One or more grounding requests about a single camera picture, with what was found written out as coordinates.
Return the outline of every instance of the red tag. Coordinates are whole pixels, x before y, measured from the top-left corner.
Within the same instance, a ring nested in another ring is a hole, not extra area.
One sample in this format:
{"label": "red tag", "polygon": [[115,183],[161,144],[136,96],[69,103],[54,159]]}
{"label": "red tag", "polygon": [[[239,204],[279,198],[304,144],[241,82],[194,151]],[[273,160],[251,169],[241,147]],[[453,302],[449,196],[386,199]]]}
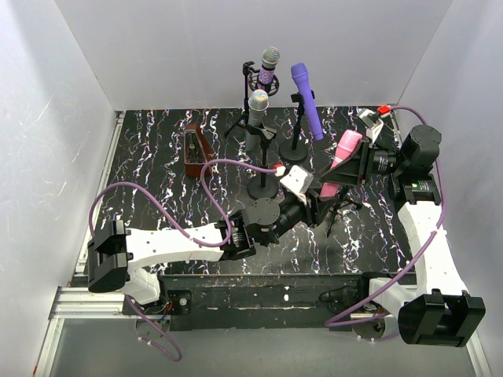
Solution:
{"label": "red tag", "polygon": [[389,106],[380,106],[377,108],[377,111],[381,114],[381,115],[385,115],[387,114],[388,112],[391,111],[390,107]]}

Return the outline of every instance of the metronome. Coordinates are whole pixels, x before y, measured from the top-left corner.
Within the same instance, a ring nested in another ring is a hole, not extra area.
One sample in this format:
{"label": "metronome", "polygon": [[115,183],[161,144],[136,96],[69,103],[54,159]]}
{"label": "metronome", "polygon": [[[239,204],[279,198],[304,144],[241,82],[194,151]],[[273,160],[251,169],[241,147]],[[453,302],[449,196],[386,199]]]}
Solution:
{"label": "metronome", "polygon": [[[185,159],[185,174],[198,178],[205,163],[211,160],[211,147],[196,124],[189,124],[183,131],[183,148]],[[211,174],[210,169],[204,172],[205,177]]]}

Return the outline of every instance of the silver microphone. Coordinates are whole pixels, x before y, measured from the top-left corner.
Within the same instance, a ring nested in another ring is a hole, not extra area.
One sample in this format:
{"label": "silver microphone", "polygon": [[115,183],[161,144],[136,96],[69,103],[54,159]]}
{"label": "silver microphone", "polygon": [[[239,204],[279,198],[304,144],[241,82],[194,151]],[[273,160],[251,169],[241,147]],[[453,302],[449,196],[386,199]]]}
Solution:
{"label": "silver microphone", "polygon": [[[259,127],[262,124],[262,118],[269,106],[269,96],[264,90],[257,89],[251,94],[248,99],[248,107],[250,108],[250,116],[248,117],[248,124],[251,126]],[[244,139],[244,149],[250,152],[260,141],[258,135],[251,135],[246,132]]]}

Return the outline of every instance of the pink microphone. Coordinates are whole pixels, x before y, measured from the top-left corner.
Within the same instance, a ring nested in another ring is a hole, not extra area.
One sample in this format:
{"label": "pink microphone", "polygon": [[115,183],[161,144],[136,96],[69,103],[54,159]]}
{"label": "pink microphone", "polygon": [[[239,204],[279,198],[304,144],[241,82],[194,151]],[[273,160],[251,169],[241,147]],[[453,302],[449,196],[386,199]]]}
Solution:
{"label": "pink microphone", "polygon": [[[363,138],[363,135],[353,130],[346,130],[339,141],[336,148],[336,156],[333,160],[332,167],[336,167],[342,163],[354,151],[358,142]],[[324,183],[321,187],[321,198],[331,198],[339,191],[338,183]]]}

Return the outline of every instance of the round stand base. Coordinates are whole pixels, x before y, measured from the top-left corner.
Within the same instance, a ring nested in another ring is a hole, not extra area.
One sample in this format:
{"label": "round stand base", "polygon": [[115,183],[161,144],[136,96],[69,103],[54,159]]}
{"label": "round stand base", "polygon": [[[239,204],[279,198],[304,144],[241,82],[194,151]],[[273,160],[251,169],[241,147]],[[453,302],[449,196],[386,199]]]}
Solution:
{"label": "round stand base", "polygon": [[280,144],[280,156],[288,163],[301,163],[307,158],[307,146],[297,143],[297,149],[292,149],[292,141],[285,140]]}
{"label": "round stand base", "polygon": [[260,186],[260,174],[255,175],[246,186],[248,195],[253,199],[257,200],[260,198],[275,198],[277,195],[277,190],[279,186],[277,181],[270,175],[266,175],[266,186]]}

